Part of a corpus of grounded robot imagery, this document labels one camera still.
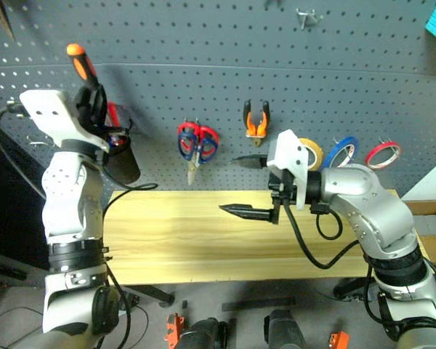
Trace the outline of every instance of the screwdriver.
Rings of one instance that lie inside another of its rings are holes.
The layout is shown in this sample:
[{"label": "screwdriver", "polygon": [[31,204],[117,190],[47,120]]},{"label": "screwdriver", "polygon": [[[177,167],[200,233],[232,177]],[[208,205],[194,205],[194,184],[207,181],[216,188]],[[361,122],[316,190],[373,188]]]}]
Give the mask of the screwdriver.
[{"label": "screwdriver", "polygon": [[86,55],[86,50],[78,44],[69,44],[66,47],[66,52],[73,61],[74,68],[86,87],[92,91],[98,89],[100,84],[97,79],[97,74],[95,73],[92,62]]}]

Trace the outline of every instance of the blue scissor handle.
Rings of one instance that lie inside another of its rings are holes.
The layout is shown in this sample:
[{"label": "blue scissor handle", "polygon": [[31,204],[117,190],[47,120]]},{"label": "blue scissor handle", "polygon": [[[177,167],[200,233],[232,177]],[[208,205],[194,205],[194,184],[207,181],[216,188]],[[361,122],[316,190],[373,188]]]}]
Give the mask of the blue scissor handle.
[{"label": "blue scissor handle", "polygon": [[326,167],[331,167],[331,163],[333,162],[334,158],[336,158],[336,155],[345,147],[348,145],[354,146],[354,154],[349,160],[349,163],[351,160],[355,157],[358,151],[358,140],[355,137],[345,137],[343,140],[339,141],[329,152],[329,154],[325,157],[325,160],[321,164],[320,169],[325,169]]},{"label": "blue scissor handle", "polygon": [[[206,145],[211,145],[213,147],[213,150],[210,151],[209,155],[204,155],[204,149]],[[198,146],[198,163],[199,164],[205,164],[206,162],[209,162],[210,160],[213,159],[213,157],[215,156],[215,154],[217,153],[218,150],[218,143],[215,142],[213,139],[211,138],[203,138],[200,142],[200,145]]]},{"label": "blue scissor handle", "polygon": [[[184,151],[183,147],[181,146],[182,140],[189,140],[191,143],[190,150]],[[177,135],[177,147],[179,149],[179,152],[181,153],[182,157],[186,160],[191,160],[192,155],[194,154],[194,151],[197,148],[197,141],[198,138],[195,136],[192,132],[180,132]]]}]

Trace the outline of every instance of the yellow tape roll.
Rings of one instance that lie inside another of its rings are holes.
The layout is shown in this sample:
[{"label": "yellow tape roll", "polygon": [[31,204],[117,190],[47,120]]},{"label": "yellow tape roll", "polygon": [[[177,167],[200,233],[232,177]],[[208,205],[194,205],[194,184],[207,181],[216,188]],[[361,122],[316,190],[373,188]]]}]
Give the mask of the yellow tape roll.
[{"label": "yellow tape roll", "polygon": [[323,150],[317,143],[309,140],[308,138],[299,138],[299,140],[308,151],[312,152],[313,156],[315,157],[315,161],[311,164],[308,164],[308,169],[311,171],[317,170],[323,161]]}]

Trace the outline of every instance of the white wall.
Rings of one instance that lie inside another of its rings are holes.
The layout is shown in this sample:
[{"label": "white wall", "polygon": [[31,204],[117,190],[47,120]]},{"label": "white wall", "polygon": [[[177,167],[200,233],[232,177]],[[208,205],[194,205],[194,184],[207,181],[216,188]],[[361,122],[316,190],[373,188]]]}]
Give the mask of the white wall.
[{"label": "white wall", "polygon": [[415,184],[402,200],[436,200],[436,167]]}]

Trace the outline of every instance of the blue tape roll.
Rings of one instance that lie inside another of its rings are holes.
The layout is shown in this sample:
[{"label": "blue tape roll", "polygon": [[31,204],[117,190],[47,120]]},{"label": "blue tape roll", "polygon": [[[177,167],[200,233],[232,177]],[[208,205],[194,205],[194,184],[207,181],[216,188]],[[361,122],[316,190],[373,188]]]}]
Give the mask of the blue tape roll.
[{"label": "blue tape roll", "polygon": [[354,158],[354,156],[357,154],[358,150],[358,140],[355,137],[345,137],[343,140],[341,140],[339,143],[337,143],[333,149],[328,153],[328,155],[325,157],[325,160],[321,164],[320,169],[325,169],[326,167],[330,167],[331,163],[333,162],[334,158],[339,154],[340,151],[342,151],[343,148],[347,147],[348,145],[354,146],[354,153],[351,156],[350,160],[347,163],[350,163],[351,160]]}]

